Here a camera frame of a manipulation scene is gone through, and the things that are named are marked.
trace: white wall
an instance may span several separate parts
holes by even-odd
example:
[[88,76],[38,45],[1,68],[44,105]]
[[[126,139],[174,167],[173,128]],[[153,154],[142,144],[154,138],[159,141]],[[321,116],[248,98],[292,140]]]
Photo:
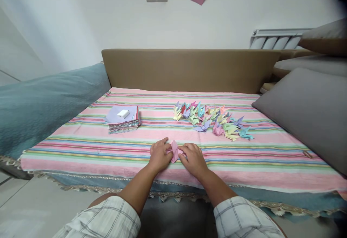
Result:
[[55,71],[92,65],[104,48],[249,48],[254,29],[340,19],[337,0],[3,0],[13,23]]
[[49,67],[43,66],[41,60],[0,8],[0,86],[48,73]]

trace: person's left hand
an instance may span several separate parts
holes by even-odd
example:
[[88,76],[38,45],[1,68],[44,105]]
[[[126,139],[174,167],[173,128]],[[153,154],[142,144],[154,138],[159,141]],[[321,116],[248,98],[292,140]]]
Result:
[[148,162],[148,167],[150,167],[156,173],[159,173],[165,169],[174,156],[172,152],[169,152],[166,155],[166,150],[171,148],[171,144],[165,144],[168,139],[169,138],[166,137],[160,141],[157,141],[156,143],[153,143],[151,146],[151,157]]

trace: gray cushion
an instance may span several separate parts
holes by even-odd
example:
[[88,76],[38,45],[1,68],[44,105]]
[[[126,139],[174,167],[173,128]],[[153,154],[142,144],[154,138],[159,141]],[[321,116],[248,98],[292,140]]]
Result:
[[321,54],[347,56],[347,18],[305,32],[298,45]]
[[18,159],[109,89],[104,64],[0,87],[0,159]]
[[290,71],[300,67],[347,77],[347,58],[334,56],[305,56],[279,61],[274,66],[273,74],[283,78]]
[[252,105],[347,176],[347,78],[297,68]]

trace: gray pillow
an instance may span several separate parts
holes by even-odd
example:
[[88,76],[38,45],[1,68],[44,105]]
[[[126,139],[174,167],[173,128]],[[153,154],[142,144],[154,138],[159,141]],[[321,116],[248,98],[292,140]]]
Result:
[[305,32],[298,45],[321,54],[347,56],[347,18]]
[[253,107],[347,176],[347,78],[297,68]]
[[347,58],[333,56],[304,56],[279,61],[274,66],[273,74],[283,78],[290,71],[299,67],[324,74],[347,77]]

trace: hand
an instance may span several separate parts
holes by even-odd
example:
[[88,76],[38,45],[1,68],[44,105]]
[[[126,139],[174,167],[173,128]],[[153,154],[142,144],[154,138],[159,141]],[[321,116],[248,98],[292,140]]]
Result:
[[174,156],[172,152],[169,152],[166,155],[166,150],[171,148],[171,144],[165,144],[168,139],[169,138],[166,137],[160,141],[157,141],[156,143],[153,143],[151,146],[151,157],[148,162],[148,167],[151,168],[156,174],[165,169]]
[[186,143],[180,146],[179,149],[187,155],[188,160],[182,154],[178,154],[182,164],[189,173],[199,181],[205,174],[209,173],[210,170],[206,165],[202,151],[196,144]]

